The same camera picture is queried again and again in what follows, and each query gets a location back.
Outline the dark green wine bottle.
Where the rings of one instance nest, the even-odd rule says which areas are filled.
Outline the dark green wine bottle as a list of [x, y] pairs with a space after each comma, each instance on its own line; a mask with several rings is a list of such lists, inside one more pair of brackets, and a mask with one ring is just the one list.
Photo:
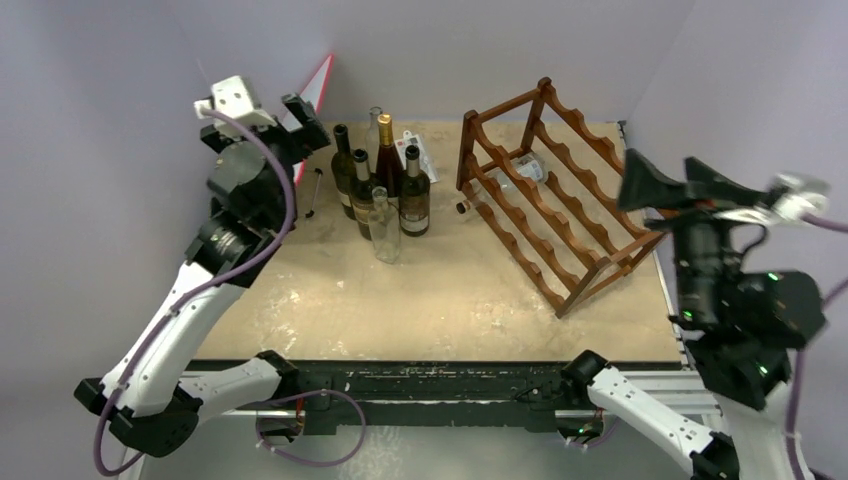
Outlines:
[[333, 128], [333, 134], [335, 137], [336, 153], [331, 159], [331, 170], [337, 196], [345, 215], [349, 219], [355, 220], [356, 217], [349, 194], [351, 178], [355, 175], [355, 167], [348, 137], [348, 128], [345, 124], [337, 124]]

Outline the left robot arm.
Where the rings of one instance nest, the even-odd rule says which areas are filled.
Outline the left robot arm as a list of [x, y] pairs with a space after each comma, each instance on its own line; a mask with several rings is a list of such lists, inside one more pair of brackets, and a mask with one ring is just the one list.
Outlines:
[[297, 368], [264, 351], [190, 381], [183, 373], [223, 314], [253, 285], [297, 217], [297, 164], [326, 147], [313, 105], [282, 98], [297, 120], [285, 127], [246, 93], [215, 93], [195, 105], [201, 140], [218, 156], [207, 180], [210, 214], [142, 335], [102, 377], [83, 379], [75, 399], [97, 418], [93, 449], [106, 435], [138, 455], [161, 458], [206, 420], [245, 405], [284, 409], [297, 399]]

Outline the gold capped red wine bottle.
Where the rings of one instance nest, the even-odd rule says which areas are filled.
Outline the gold capped red wine bottle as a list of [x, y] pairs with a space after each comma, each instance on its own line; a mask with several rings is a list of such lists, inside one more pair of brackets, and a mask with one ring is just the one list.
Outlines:
[[398, 207], [404, 167], [394, 144], [392, 117], [386, 113], [380, 114], [377, 125], [379, 144], [376, 176], [379, 184], [387, 190], [389, 203]]

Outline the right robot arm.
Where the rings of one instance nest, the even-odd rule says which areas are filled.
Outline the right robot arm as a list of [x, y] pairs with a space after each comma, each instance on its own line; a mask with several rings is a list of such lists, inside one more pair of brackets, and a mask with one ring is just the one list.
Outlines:
[[684, 166], [685, 179], [677, 181], [628, 149], [617, 207], [665, 212], [645, 225], [673, 240], [678, 309], [671, 321], [696, 333], [685, 348], [725, 430], [691, 421], [589, 350], [563, 368], [563, 397], [629, 424], [693, 479], [811, 479], [790, 419], [801, 364], [789, 355], [825, 327], [822, 295], [801, 271], [744, 272], [745, 255], [733, 248], [731, 232], [746, 224], [800, 224], [825, 209], [830, 187], [789, 172], [754, 190], [697, 158]]

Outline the silver capped bottle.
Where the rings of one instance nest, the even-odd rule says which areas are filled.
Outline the silver capped bottle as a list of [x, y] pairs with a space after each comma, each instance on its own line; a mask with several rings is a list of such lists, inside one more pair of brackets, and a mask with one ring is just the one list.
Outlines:
[[405, 149], [406, 171], [399, 195], [402, 231], [411, 237], [424, 235], [430, 226], [430, 179], [420, 165], [420, 149]]
[[364, 149], [353, 151], [355, 173], [350, 181], [349, 198], [360, 234], [371, 240], [369, 213], [374, 209], [373, 189], [379, 185], [370, 170], [368, 153]]

